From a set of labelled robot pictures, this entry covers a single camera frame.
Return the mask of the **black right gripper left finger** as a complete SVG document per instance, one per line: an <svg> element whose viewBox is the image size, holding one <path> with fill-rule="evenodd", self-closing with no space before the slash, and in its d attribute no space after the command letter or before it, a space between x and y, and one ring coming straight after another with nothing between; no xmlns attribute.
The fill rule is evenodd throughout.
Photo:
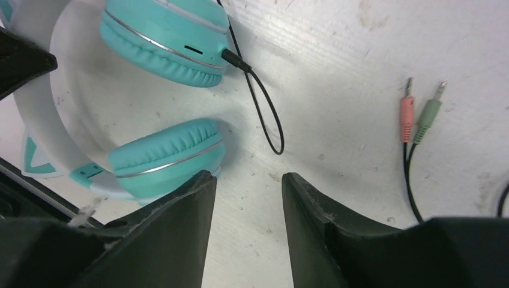
<svg viewBox="0 0 509 288"><path fill-rule="evenodd" d="M200 287L216 185L200 172L104 225L1 217L1 286Z"/></svg>

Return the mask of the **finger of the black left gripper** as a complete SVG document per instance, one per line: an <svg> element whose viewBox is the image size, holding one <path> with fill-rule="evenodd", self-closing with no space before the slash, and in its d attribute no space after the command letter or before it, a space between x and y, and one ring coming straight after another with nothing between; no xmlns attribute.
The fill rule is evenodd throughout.
<svg viewBox="0 0 509 288"><path fill-rule="evenodd" d="M57 68L53 54L1 28L1 99Z"/></svg>

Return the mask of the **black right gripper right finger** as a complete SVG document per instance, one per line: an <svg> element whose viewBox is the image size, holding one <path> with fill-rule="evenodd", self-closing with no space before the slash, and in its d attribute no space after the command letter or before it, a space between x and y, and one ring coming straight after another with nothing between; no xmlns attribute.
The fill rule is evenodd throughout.
<svg viewBox="0 0 509 288"><path fill-rule="evenodd" d="M282 177L295 287L507 287L508 220L439 217L407 229L369 219L297 173Z"/></svg>

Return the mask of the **black cable pink green plugs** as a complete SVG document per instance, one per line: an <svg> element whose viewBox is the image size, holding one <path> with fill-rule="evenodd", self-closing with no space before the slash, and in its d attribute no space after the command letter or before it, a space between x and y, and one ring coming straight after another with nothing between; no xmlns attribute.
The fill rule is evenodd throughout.
<svg viewBox="0 0 509 288"><path fill-rule="evenodd" d="M441 98L446 90L448 82L441 82L434 96L426 102L423 111L418 119L415 118L415 98L412 95L413 78L407 79L404 95L400 100L399 119L400 136L403 147L403 176L406 186L406 195L410 209L417 221L421 224L424 219L415 202L411 187L411 163L417 146L422 142L428 129L433 125L440 108L442 106Z"/></svg>

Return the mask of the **teal cat ear headphones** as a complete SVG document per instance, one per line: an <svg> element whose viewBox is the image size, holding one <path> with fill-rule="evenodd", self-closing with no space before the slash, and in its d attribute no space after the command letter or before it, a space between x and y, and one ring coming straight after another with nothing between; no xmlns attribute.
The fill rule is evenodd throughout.
<svg viewBox="0 0 509 288"><path fill-rule="evenodd" d="M146 205L201 170L220 173L221 6L2 1L1 22L57 61L1 101L1 157L22 174Z"/></svg>

